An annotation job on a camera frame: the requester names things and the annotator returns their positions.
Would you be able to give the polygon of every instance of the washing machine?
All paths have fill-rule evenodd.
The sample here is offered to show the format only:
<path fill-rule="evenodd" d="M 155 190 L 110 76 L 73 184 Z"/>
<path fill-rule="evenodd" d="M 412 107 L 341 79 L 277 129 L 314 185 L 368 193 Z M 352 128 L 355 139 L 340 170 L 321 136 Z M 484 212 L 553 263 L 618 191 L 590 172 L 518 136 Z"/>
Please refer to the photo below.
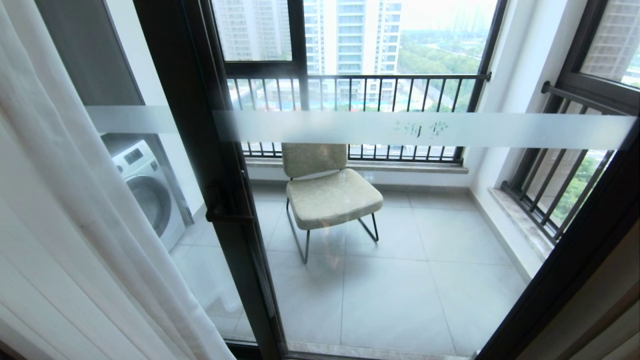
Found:
<path fill-rule="evenodd" d="M 171 250 L 184 233 L 185 226 L 151 148 L 146 141 L 140 140 L 114 155 L 113 162 L 164 247 L 167 251 Z"/>

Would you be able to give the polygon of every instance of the white curtain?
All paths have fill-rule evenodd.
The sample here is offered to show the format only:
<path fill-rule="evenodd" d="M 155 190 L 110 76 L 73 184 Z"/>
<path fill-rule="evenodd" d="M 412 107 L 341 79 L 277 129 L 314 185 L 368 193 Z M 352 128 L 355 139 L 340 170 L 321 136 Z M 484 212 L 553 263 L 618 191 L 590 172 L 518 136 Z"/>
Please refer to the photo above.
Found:
<path fill-rule="evenodd" d="M 0 0 L 0 339 L 28 359 L 232 359 L 32 0 Z"/>

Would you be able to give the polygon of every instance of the sky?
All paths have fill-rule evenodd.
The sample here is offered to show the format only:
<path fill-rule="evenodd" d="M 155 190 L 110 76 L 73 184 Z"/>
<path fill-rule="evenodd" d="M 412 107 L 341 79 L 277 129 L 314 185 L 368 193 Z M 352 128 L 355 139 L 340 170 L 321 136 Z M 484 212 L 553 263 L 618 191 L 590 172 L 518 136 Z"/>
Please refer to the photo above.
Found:
<path fill-rule="evenodd" d="M 473 13 L 476 8 L 491 23 L 496 0 L 402 0 L 404 30 L 438 29 L 452 23 L 457 13 Z"/>

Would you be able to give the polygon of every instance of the balcony railing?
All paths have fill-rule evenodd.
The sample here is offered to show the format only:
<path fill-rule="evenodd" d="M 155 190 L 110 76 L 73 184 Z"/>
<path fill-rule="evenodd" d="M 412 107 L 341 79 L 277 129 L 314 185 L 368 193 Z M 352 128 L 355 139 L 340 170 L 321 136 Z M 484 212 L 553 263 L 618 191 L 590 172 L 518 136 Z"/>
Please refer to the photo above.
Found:
<path fill-rule="evenodd" d="M 476 81 L 489 75 L 309 75 L 310 111 L 466 112 Z M 235 110 L 299 111 L 298 79 L 228 79 Z M 350 160 L 462 164 L 462 147 L 350 144 Z M 280 158 L 273 142 L 243 143 L 245 156 Z"/>
<path fill-rule="evenodd" d="M 631 115 L 545 84 L 545 112 Z M 516 174 L 502 189 L 556 244 L 607 168 L 614 151 L 527 149 Z"/>

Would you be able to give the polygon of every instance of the tile floor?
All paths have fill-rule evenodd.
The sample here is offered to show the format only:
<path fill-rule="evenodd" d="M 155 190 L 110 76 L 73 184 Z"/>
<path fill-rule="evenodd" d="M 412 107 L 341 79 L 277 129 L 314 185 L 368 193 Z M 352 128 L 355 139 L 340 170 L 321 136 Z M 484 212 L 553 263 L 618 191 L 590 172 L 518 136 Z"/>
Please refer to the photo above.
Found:
<path fill-rule="evenodd" d="M 468 357 L 525 288 L 466 194 L 383 192 L 378 244 L 358 222 L 315 230 L 303 265 L 284 188 L 253 190 L 292 344 Z M 171 255 L 222 335 L 250 340 L 237 293 L 223 279 L 230 273 L 215 232 L 196 215 Z"/>

